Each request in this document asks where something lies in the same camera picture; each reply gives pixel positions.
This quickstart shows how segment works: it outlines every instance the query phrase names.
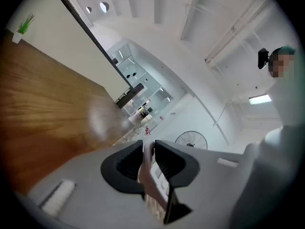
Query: recessed light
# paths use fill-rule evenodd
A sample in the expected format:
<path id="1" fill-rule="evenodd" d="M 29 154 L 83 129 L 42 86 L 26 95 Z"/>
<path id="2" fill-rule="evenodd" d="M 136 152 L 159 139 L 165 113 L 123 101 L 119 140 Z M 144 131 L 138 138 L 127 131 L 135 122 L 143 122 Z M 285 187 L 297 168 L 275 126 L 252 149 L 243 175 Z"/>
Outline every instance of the recessed light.
<path id="1" fill-rule="evenodd" d="M 269 97 L 268 94 L 263 94 L 263 95 L 259 95 L 256 97 L 250 97 L 249 98 L 249 102 L 251 105 L 254 104 L 262 104 L 262 103 L 267 103 L 267 102 L 271 102 L 271 98 Z"/>
<path id="2" fill-rule="evenodd" d="M 101 10 L 106 13 L 109 9 L 109 4 L 106 3 L 106 2 L 100 2 L 100 7 L 101 7 Z"/>
<path id="3" fill-rule="evenodd" d="M 86 10 L 87 10 L 88 13 L 91 13 L 92 8 L 91 7 L 86 7 Z"/>

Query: potted plant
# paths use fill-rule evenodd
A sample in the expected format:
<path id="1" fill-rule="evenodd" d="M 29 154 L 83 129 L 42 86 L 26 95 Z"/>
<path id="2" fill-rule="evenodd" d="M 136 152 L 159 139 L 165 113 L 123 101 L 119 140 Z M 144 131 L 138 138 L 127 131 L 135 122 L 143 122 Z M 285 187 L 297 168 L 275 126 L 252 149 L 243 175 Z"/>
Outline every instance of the potted plant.
<path id="1" fill-rule="evenodd" d="M 19 28 L 15 31 L 14 36 L 13 36 L 13 42 L 14 43 L 19 43 L 21 38 L 23 37 L 24 33 L 28 30 L 29 25 L 31 24 L 31 22 L 34 20 L 35 15 L 34 14 L 30 14 L 27 19 L 25 20 L 25 22 L 21 23 Z"/>

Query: wall fan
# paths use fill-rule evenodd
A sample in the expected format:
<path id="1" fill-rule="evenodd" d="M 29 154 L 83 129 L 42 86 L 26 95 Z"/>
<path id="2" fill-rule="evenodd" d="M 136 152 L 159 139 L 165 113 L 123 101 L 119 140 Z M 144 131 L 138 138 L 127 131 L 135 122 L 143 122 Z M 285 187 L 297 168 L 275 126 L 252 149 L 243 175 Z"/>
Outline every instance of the wall fan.
<path id="1" fill-rule="evenodd" d="M 195 131 L 184 132 L 178 136 L 175 143 L 200 149 L 208 149 L 208 144 L 205 137 L 199 132 Z"/>

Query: glass partition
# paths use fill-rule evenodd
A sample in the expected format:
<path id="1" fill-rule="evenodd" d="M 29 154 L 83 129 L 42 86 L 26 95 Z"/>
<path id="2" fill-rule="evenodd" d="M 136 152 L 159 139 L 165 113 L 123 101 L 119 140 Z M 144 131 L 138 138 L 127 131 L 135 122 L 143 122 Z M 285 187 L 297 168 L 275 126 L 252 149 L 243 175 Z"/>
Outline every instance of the glass partition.
<path id="1" fill-rule="evenodd" d="M 120 65 L 123 61 L 128 59 L 131 56 L 128 45 L 122 46 L 118 51 L 111 55 L 111 59 L 116 59 L 118 62 L 115 64 L 116 66 Z"/>
<path id="2" fill-rule="evenodd" d="M 111 57 L 117 59 L 118 62 L 116 65 L 119 71 L 133 88 L 136 88 L 139 83 L 144 86 L 144 89 L 123 107 L 129 115 L 133 115 L 135 111 L 144 105 L 143 108 L 146 113 L 155 116 L 173 99 L 162 86 L 134 60 L 127 44 L 113 53 Z"/>

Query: fluorescent light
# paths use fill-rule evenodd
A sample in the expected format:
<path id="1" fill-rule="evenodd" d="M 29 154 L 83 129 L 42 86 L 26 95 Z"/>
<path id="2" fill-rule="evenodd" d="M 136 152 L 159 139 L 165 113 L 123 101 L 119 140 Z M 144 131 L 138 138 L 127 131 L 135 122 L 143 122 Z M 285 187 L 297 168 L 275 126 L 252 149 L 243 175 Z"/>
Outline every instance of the fluorescent light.
<path id="1" fill-rule="evenodd" d="M 271 100 L 271 98 L 269 97 L 268 94 L 264 94 L 264 95 L 249 98 L 249 102 L 250 102 L 251 105 L 262 104 L 262 103 L 267 103 L 267 102 L 271 102 L 271 101 L 272 100 Z"/>

